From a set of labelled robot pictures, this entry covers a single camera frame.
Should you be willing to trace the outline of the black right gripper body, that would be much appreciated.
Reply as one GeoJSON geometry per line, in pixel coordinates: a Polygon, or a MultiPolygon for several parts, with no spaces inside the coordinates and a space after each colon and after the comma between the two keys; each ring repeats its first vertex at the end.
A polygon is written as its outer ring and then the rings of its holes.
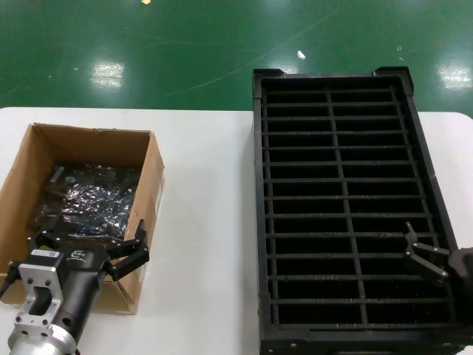
{"type": "Polygon", "coordinates": [[[454,250],[447,263],[449,298],[461,322],[472,321],[472,248],[454,250]]]}

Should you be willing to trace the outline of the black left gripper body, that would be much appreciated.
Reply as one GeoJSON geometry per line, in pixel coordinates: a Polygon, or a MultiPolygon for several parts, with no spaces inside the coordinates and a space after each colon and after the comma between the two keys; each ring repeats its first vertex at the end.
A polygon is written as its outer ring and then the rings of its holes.
{"type": "Polygon", "coordinates": [[[110,256],[104,245],[91,242],[63,241],[57,251],[64,255],[67,276],[54,324],[72,336],[80,336],[101,292],[110,256]]]}

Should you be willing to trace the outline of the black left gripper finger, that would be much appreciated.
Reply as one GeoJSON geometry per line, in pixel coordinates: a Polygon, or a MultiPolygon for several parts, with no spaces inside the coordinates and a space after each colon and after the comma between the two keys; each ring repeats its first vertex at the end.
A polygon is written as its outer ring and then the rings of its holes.
{"type": "Polygon", "coordinates": [[[132,240],[110,243],[106,246],[109,255],[106,271],[114,282],[117,282],[139,269],[149,261],[145,221],[141,219],[132,240]]]}
{"type": "Polygon", "coordinates": [[[57,221],[51,221],[39,226],[27,236],[30,251],[47,247],[51,251],[64,251],[63,237],[57,232],[57,221]]]}

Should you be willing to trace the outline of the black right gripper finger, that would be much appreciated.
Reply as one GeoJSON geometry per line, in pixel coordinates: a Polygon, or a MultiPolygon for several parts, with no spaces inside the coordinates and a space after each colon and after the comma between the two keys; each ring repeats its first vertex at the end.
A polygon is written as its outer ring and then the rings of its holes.
{"type": "Polygon", "coordinates": [[[449,278],[449,273],[443,269],[449,259],[447,249],[431,246],[418,241],[418,235],[410,222],[406,222],[406,249],[404,265],[414,274],[433,283],[443,285],[449,278]]]}

